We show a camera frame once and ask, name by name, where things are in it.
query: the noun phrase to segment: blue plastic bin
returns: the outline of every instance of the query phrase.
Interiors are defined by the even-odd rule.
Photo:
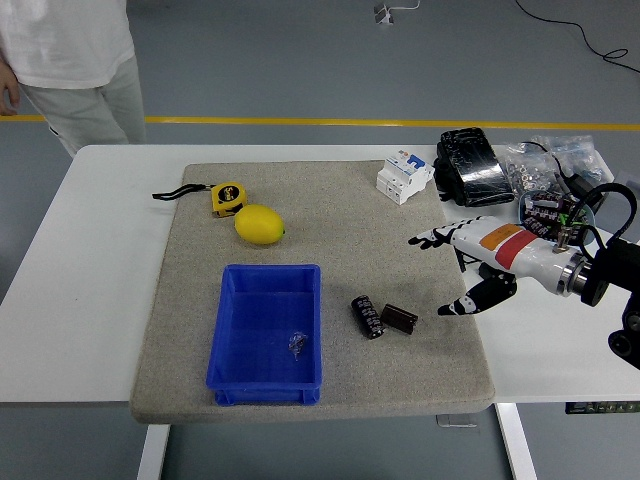
[[[306,335],[297,357],[296,333]],[[223,406],[318,402],[320,267],[225,267],[206,383]]]

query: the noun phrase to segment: table leg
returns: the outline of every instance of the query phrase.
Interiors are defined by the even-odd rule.
[[[149,425],[142,449],[138,480],[159,480],[171,425]]]
[[[514,480],[537,480],[517,405],[496,403],[495,408]]]

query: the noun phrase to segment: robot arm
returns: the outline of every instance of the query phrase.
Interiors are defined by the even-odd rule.
[[[631,296],[622,314],[623,329],[609,336],[609,346],[616,355],[640,369],[640,246],[620,238],[638,208],[633,192],[620,184],[599,185],[575,206],[567,225],[570,229],[590,196],[604,192],[624,195],[631,214],[606,245],[595,232],[600,247],[595,257],[583,246],[581,251],[567,246],[566,231],[561,232],[554,246],[522,227],[490,216],[434,228],[411,238],[409,244],[420,245],[421,249],[449,244],[460,254],[481,262],[484,280],[450,305],[440,307],[438,314],[473,314],[491,308],[515,294],[518,277],[532,277],[556,295],[576,293],[590,306],[596,306],[613,283]]]

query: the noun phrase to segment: white t-shirt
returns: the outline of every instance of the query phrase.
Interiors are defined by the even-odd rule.
[[[126,0],[0,0],[0,55],[25,85],[106,85],[134,54],[126,5]]]

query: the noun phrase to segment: hand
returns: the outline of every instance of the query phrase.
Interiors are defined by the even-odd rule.
[[[5,103],[4,91],[9,93],[10,108]],[[11,70],[11,67],[0,60],[0,115],[17,115],[15,110],[20,106],[20,89],[18,88],[18,79]]]

